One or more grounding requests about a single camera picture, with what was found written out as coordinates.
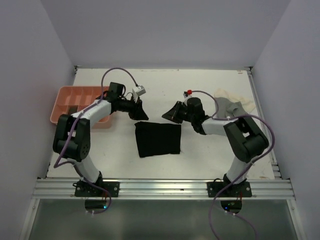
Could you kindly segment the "black underwear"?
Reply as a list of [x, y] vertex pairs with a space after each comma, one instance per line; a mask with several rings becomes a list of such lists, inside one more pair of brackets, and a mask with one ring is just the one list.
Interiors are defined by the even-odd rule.
[[137, 150], [141, 158], [180, 154], [180, 125], [145, 121], [139, 121], [134, 125]]

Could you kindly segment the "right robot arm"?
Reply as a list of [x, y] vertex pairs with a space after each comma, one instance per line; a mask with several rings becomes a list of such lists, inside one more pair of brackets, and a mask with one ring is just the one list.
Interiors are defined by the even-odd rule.
[[247, 179], [247, 172], [253, 160], [269, 147], [269, 141], [251, 116], [245, 115], [232, 120], [219, 120], [207, 115], [198, 97], [184, 102], [177, 101], [162, 118], [173, 123], [191, 123], [194, 131], [201, 135], [220, 135], [228, 139], [234, 158], [224, 176], [223, 192], [235, 196], [241, 190], [241, 183]]

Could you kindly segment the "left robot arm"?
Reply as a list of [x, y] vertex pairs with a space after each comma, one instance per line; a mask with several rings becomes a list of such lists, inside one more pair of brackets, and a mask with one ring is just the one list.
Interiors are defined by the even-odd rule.
[[93, 126], [115, 112], [128, 113], [129, 118], [135, 121], [149, 119], [140, 98], [146, 93], [145, 88], [136, 85], [130, 99], [125, 97], [125, 89], [123, 84], [111, 82], [108, 89], [102, 91], [89, 106], [73, 114], [62, 114], [57, 122], [52, 147], [59, 156], [53, 167], [71, 164], [80, 180], [88, 182], [87, 192], [95, 197], [103, 193], [104, 184], [100, 181], [101, 172], [89, 156]]

